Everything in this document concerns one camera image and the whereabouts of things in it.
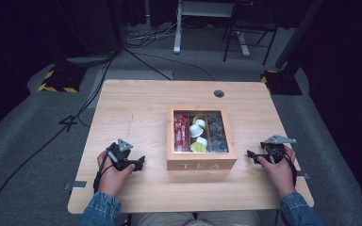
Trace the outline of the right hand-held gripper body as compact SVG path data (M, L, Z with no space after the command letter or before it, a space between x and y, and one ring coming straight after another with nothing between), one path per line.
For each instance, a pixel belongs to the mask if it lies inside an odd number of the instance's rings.
M296 143L296 139L273 135L265 140L265 150L269 154L272 164L276 164L283 159L286 152L285 143Z

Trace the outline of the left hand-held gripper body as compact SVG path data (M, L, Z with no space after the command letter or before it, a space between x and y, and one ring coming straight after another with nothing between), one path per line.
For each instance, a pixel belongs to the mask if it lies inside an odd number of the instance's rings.
M121 138L106 148L107 154L109 155L116 170L122 171L128 165L130 165L128 156L130 155L132 148L133 146L131 144L122 140Z

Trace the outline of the person's left hand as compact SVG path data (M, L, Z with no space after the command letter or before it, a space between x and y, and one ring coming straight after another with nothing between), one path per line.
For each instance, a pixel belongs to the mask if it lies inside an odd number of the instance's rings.
M106 152L101 152L98 157L98 165L102 166L102 176L98 191L115 198L121 191L127 177L133 172L135 165L129 165L122 171L112 166L112 162Z

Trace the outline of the red stick packet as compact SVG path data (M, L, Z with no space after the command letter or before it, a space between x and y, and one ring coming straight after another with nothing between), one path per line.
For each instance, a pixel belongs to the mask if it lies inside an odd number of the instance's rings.
M182 149L181 143L181 122L180 114L176 113L174 116L174 151L180 152Z
M184 125L184 151L190 152L189 149L189 120L188 118L185 119Z
M181 137L180 137L180 142L181 142L181 152L185 151L185 125L186 125L186 118L184 114L180 115L180 133L181 133Z

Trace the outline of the person's right hand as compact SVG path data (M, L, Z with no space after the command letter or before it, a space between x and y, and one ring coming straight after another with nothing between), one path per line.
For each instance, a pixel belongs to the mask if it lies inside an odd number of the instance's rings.
M257 160L269 174L270 180L276 188L280 198L296 192L293 183L292 169L289 166L287 159L283 159L277 164L272 164L261 156L259 156Z

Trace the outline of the black chair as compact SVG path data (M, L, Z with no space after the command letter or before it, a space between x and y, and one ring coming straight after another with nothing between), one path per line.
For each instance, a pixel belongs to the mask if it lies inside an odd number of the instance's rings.
M243 41L240 46L253 45L266 48L267 52L262 62L262 65L265 65L278 31L282 13L283 11L277 10L274 3L268 0L237 0L232 7L229 24L222 35L222 38L226 40L222 61L225 62L227 59L233 33L240 35L254 33L261 35L256 43L251 44Z

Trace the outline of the dark slanted stand pole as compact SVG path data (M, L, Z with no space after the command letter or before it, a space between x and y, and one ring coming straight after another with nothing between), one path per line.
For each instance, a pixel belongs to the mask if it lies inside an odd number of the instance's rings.
M313 19L317 15L323 2L324 0L313 0L307 12L304 14L303 19L300 21L299 25L297 26L294 34L291 36L290 40L288 41L288 44L281 53L280 57L278 57L278 59L276 60L274 66L277 69L283 69L286 66L289 66L292 62L292 59L298 54L299 51L298 45L302 40L306 29L310 26Z

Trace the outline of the large green capsule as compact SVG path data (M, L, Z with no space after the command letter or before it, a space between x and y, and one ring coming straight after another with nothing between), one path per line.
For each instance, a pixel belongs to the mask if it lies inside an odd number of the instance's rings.
M199 142L193 142L190 145L190 149L194 152L194 153L205 153L206 152L206 146L202 143Z

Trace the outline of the white desk frame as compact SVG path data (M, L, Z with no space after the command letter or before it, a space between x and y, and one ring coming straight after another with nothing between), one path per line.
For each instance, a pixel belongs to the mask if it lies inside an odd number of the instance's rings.
M177 0L176 10L176 32L173 44L173 53L181 52L182 19L185 16L202 16L230 18L233 2L224 3L215 0Z

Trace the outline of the black yellow striped stand base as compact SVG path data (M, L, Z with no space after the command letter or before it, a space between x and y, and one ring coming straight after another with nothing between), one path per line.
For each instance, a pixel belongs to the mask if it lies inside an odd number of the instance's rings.
M279 71L263 71L260 80L264 83L271 95L301 96L303 93L294 77L288 77Z
M87 69L77 66L52 67L41 82L38 91L70 92L80 91Z

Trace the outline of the wooden tea box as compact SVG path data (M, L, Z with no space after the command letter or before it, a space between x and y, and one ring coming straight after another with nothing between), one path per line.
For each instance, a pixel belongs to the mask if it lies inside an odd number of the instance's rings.
M209 112L220 111L222 122L226 135L228 153L212 153L210 145L210 136L208 129L207 114ZM200 135L207 140L205 153L175 152L174 151L174 116L175 114L184 114L189 120L189 126L192 125L194 116L198 115L199 120L206 122L206 127L201 127L204 132ZM189 136L190 145L196 141L197 137ZM167 148L167 170L230 170L234 167L238 159L234 139L231 132L227 109L223 106L201 106L201 105L182 105L172 106L168 111L168 148Z

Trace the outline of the pile of dark tea bags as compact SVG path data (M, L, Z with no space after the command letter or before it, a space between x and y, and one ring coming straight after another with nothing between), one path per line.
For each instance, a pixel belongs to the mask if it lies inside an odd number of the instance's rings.
M228 153L227 140L224 132L221 112L220 111L209 112L207 114L207 119L208 119L211 152Z

